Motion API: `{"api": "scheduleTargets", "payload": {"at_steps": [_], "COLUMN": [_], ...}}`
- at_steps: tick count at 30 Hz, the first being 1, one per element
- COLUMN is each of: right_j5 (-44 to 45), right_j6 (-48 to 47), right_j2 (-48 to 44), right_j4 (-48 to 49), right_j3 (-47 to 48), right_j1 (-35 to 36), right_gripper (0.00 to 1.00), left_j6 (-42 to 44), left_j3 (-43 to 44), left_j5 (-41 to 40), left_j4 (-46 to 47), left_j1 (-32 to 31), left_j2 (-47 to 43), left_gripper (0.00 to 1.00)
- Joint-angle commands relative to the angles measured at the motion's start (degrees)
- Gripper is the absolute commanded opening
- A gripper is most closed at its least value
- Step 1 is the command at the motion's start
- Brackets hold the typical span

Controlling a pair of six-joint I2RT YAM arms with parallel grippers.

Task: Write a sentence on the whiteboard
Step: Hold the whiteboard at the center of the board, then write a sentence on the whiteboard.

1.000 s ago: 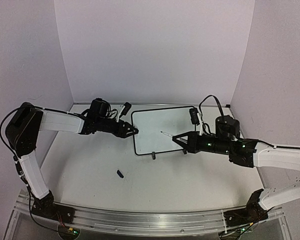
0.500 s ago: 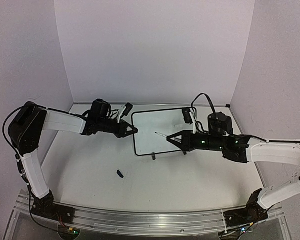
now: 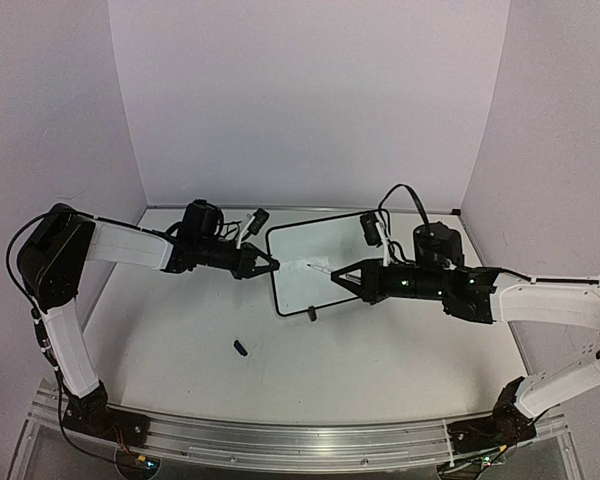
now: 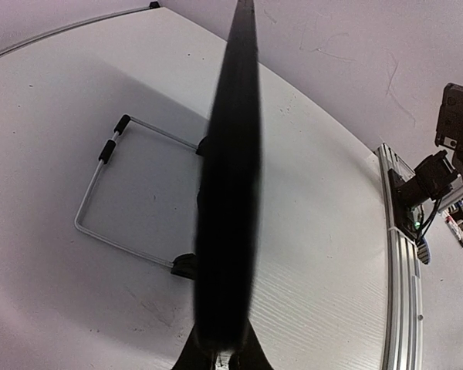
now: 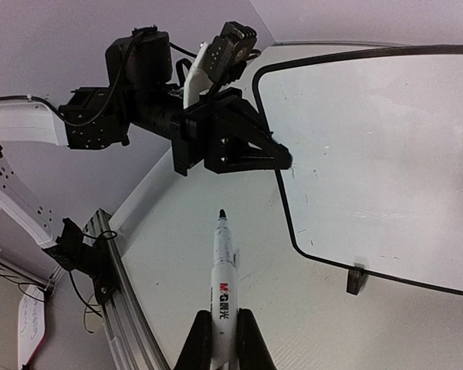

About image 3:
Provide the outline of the white marker pen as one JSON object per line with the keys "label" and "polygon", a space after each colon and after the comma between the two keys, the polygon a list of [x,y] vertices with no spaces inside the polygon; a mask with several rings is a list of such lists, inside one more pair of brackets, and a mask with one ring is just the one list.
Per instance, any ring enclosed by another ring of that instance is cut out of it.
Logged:
{"label": "white marker pen", "polygon": [[[318,265],[318,264],[313,264],[313,263],[307,263],[306,266],[310,269],[313,269],[317,272],[323,273],[323,274],[327,274],[327,275],[331,275],[334,272],[336,272],[335,269],[330,268],[330,267],[326,267],[323,265]],[[338,278],[343,278],[345,280],[351,281],[351,282],[355,282],[355,283],[360,283],[361,278],[358,275],[354,275],[351,273],[341,273],[338,274]]]}

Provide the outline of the white whiteboard with black frame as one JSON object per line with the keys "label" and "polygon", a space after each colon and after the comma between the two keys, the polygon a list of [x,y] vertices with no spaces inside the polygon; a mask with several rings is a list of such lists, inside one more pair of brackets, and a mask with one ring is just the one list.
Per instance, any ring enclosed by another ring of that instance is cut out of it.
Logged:
{"label": "white whiteboard with black frame", "polygon": [[364,238],[360,217],[365,213],[296,221],[267,230],[267,251],[279,262],[278,270],[271,274],[279,316],[304,314],[356,299],[331,281],[331,273],[381,255]]}

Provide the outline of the blue marker cap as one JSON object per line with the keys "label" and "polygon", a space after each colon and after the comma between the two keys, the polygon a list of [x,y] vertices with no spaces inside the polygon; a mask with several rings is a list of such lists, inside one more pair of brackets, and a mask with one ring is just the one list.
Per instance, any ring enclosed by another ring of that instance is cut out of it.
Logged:
{"label": "blue marker cap", "polygon": [[246,348],[238,339],[233,342],[233,347],[242,357],[246,357],[248,355]]}

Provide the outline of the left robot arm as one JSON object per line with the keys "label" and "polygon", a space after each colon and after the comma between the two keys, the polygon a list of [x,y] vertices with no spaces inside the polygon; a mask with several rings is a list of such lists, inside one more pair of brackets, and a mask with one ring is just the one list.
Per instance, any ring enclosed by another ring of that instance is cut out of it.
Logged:
{"label": "left robot arm", "polygon": [[249,241],[268,219],[268,212],[257,209],[229,239],[223,233],[223,211],[196,199],[165,231],[88,214],[64,203],[27,224],[31,234],[14,257],[17,269],[11,277],[32,305],[37,341],[79,427],[94,436],[119,437],[124,422],[108,405],[106,387],[92,365],[77,319],[85,265],[104,261],[168,274],[203,266],[227,271],[236,280],[255,278],[280,267]]}

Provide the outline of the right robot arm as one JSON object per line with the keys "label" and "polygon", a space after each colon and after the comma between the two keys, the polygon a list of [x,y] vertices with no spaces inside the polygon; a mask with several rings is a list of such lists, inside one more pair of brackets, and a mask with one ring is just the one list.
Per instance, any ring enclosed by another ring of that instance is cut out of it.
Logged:
{"label": "right robot arm", "polygon": [[[458,231],[441,222],[413,231],[415,257],[393,261],[393,242],[379,220],[364,216],[367,242],[383,257],[331,272],[335,284],[368,304],[388,298],[438,301],[445,314],[481,325],[539,322],[579,326],[600,333],[600,276],[532,277],[498,267],[464,263]],[[501,391],[490,414],[447,428],[457,453],[513,446],[536,435],[535,424],[552,407],[600,386],[600,346],[553,372],[519,377]]]}

